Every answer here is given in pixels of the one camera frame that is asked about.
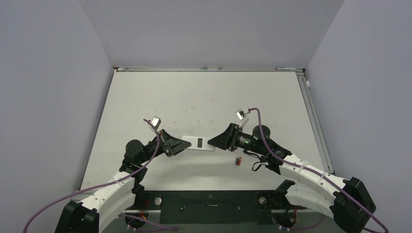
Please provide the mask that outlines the white red remote control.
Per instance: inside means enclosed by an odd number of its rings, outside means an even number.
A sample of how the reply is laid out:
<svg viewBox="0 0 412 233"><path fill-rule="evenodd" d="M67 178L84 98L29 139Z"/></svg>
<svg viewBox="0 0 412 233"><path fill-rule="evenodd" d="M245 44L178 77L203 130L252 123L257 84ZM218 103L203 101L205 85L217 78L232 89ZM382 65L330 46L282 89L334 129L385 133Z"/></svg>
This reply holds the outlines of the white red remote control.
<svg viewBox="0 0 412 233"><path fill-rule="evenodd" d="M190 142L191 146L187 150L198 150L198 151L215 151L215 146L208 144L209 138L201 136L189 136L184 135L181 137L182 140Z"/></svg>

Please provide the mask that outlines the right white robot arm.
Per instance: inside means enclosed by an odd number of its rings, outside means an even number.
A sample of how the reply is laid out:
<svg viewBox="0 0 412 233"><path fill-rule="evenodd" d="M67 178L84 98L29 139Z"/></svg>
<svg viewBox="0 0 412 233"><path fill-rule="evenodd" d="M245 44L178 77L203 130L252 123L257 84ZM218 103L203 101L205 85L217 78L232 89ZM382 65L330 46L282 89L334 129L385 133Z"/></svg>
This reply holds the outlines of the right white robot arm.
<svg viewBox="0 0 412 233"><path fill-rule="evenodd" d="M221 150L243 149L259 156L269 170L287 177L275 193L275 203L306 207L331 217L346 233L360 233L376 211L365 184L358 178L345 179L324 172L300 159L270 138L270 129L257 125L252 134L231 123L208 144Z"/></svg>

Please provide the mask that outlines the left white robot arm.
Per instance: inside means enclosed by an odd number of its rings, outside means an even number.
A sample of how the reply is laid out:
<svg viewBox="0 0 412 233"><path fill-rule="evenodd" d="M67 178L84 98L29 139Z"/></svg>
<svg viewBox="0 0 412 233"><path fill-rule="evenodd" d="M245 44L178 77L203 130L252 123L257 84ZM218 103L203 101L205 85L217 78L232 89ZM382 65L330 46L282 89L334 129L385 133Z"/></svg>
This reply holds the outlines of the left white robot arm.
<svg viewBox="0 0 412 233"><path fill-rule="evenodd" d="M165 130L158 131L147 145L137 139L129 141L119 171L89 197L79 202L70 201L63 209L55 232L100 233L125 209L142 207L145 196L140 182L148 170L143 164L162 154L175 156L189 147L189 141L173 137Z"/></svg>

